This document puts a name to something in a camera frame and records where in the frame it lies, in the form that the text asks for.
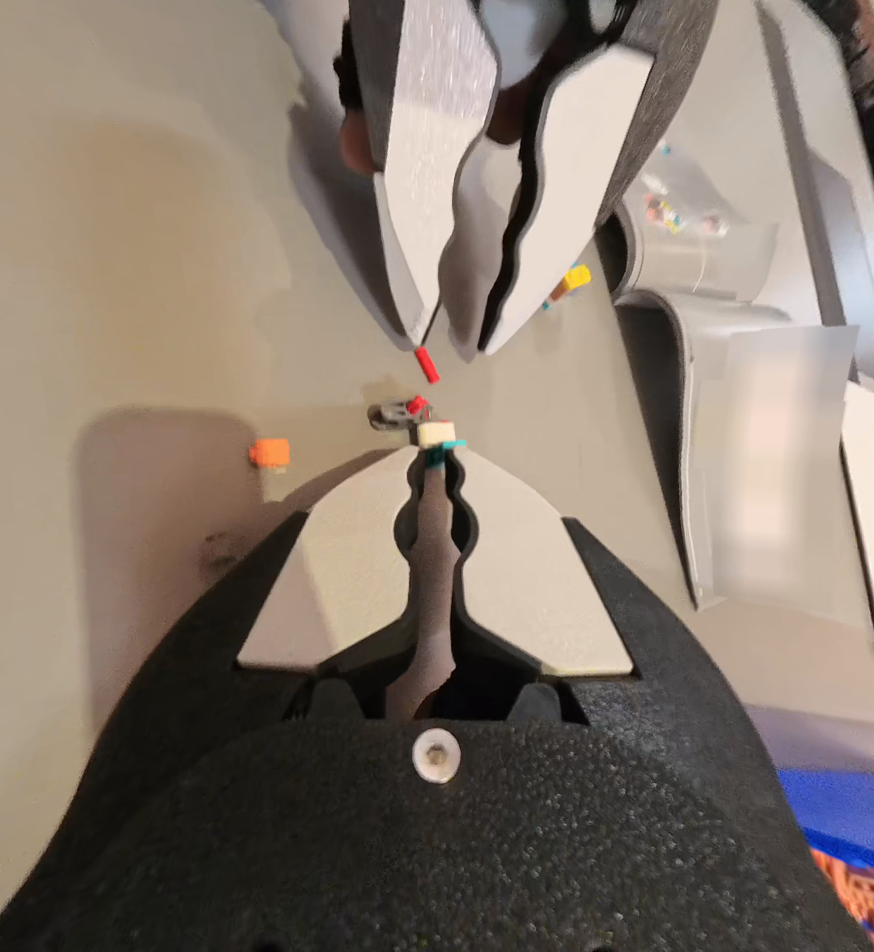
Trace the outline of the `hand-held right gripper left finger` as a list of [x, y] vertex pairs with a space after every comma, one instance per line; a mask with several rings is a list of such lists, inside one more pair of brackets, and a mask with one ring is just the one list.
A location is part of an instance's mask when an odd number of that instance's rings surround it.
[[416, 541], [417, 449], [405, 446], [310, 508], [240, 649], [240, 666], [347, 671], [413, 649]]

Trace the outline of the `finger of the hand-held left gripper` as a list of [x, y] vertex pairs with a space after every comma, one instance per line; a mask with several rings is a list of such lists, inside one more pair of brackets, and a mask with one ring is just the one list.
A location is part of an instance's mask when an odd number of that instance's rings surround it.
[[483, 137], [465, 160], [440, 274], [464, 360], [498, 352], [577, 262], [655, 60], [625, 45], [584, 56], [543, 91], [518, 146]]
[[488, 126], [499, 55], [468, 1], [350, 2], [349, 26], [386, 276], [418, 349], [441, 303], [460, 171]]

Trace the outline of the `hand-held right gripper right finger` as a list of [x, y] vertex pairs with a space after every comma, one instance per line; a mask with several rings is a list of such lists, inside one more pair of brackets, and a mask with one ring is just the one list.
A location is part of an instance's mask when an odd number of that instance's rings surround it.
[[490, 645], [554, 677], [629, 675], [631, 659], [558, 510], [533, 487], [462, 447], [465, 619]]

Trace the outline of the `small toy brick assembly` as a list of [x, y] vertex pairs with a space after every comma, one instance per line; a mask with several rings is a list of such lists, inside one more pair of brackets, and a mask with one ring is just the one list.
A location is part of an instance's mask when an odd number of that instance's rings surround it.
[[442, 469], [449, 451], [466, 446], [466, 441], [457, 437], [454, 422], [439, 419], [430, 401], [422, 395], [372, 404], [367, 419], [378, 432], [408, 434], [411, 445], [424, 453], [428, 470]]

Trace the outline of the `person's left hand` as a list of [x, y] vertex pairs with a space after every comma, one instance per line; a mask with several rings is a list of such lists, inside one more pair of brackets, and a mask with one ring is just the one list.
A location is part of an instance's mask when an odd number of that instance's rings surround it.
[[354, 173], [372, 178], [378, 171], [371, 149], [369, 128], [359, 88], [359, 75], [350, 21], [343, 23], [341, 48], [333, 61], [339, 101], [344, 109], [340, 147], [345, 165]]

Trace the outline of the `colourful toy brick build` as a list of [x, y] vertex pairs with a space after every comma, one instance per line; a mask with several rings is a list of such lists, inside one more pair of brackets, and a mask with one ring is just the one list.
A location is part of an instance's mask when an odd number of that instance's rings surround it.
[[543, 310], [550, 310], [563, 299], [571, 297], [592, 281], [590, 268], [584, 264], [575, 264], [562, 277], [557, 286], [550, 292], [542, 303]]

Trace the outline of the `grey instruction booklet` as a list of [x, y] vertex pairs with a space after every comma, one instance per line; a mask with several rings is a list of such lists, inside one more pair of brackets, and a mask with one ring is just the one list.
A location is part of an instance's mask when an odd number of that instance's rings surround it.
[[782, 121], [675, 125], [597, 248], [694, 606], [832, 616], [856, 332], [823, 323]]

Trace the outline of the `blue plastic bin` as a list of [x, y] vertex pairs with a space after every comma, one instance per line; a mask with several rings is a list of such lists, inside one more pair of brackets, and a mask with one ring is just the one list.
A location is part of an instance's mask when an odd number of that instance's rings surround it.
[[810, 849], [874, 867], [874, 774], [782, 769], [778, 779]]

